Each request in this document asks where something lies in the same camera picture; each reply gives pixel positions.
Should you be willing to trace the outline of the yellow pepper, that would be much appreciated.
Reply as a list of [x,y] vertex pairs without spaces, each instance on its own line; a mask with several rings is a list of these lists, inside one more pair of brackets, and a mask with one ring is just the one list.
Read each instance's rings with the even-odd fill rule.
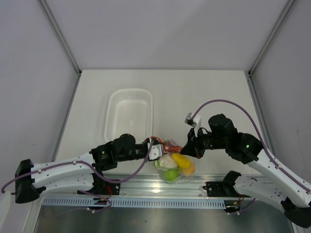
[[189,168],[191,166],[191,161],[190,159],[188,159],[187,157],[185,157],[182,154],[179,153],[173,153],[172,154],[172,159],[177,163],[177,165],[181,168],[181,169],[186,169]]

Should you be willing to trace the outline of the orange apricot fruit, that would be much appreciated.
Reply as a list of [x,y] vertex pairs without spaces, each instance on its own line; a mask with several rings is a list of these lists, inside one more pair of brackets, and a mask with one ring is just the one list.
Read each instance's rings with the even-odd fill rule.
[[192,176],[195,173],[195,165],[191,164],[188,168],[181,169],[181,173],[184,176]]

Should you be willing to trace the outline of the clear zip bag orange zipper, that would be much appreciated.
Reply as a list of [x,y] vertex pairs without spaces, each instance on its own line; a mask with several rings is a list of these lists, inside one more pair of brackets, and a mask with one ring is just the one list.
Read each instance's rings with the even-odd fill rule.
[[167,183],[182,183],[188,180],[195,173],[194,161],[182,155],[182,147],[172,139],[161,139],[150,137],[144,140],[149,146],[154,141],[149,155],[149,161],[154,163],[154,167],[160,177]]

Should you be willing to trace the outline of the white cauliflower with green leaves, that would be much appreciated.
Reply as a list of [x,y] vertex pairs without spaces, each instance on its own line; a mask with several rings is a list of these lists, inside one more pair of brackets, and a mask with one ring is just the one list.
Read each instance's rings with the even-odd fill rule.
[[159,160],[155,161],[155,168],[157,170],[168,170],[177,167],[177,163],[169,155],[162,156]]

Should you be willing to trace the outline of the green apple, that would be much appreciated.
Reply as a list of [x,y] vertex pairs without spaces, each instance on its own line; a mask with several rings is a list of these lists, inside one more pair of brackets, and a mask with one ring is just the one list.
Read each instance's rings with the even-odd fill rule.
[[177,168],[171,168],[168,170],[162,171],[162,178],[167,182],[174,181],[179,176]]

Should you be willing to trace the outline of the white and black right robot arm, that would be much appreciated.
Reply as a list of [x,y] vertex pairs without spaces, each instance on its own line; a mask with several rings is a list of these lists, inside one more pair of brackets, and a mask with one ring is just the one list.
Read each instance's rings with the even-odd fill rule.
[[282,164],[256,137],[238,132],[231,119],[223,114],[209,119],[211,130],[206,133],[199,128],[200,116],[189,113],[185,123],[191,129],[181,154],[200,159],[206,150],[225,150],[232,159],[258,171],[274,184],[264,185],[230,171],[222,180],[226,195],[254,197],[280,210],[295,225],[311,226],[311,184]]

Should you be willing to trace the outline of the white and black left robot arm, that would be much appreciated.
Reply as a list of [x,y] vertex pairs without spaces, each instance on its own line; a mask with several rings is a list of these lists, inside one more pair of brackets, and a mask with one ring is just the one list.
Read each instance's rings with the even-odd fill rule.
[[123,134],[72,159],[41,164],[23,160],[15,173],[15,202],[29,203],[52,192],[105,194],[111,184],[121,182],[104,177],[103,172],[115,169],[120,162],[156,160],[162,155],[161,147],[155,139],[138,144],[132,135]]

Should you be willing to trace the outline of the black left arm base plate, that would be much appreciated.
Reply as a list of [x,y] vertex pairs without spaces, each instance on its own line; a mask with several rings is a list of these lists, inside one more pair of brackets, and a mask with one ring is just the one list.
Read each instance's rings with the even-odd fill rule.
[[96,174],[92,174],[93,182],[91,188],[84,188],[83,191],[87,191],[96,195],[116,195],[120,194],[121,183],[119,180],[114,180],[117,183],[111,183],[100,179]]

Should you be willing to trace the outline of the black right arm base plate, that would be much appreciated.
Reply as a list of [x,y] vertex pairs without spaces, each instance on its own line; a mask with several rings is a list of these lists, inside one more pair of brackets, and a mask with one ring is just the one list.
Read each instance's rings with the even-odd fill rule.
[[241,176],[240,173],[229,171],[220,182],[206,182],[203,189],[208,197],[238,198],[241,196],[235,189],[236,180]]

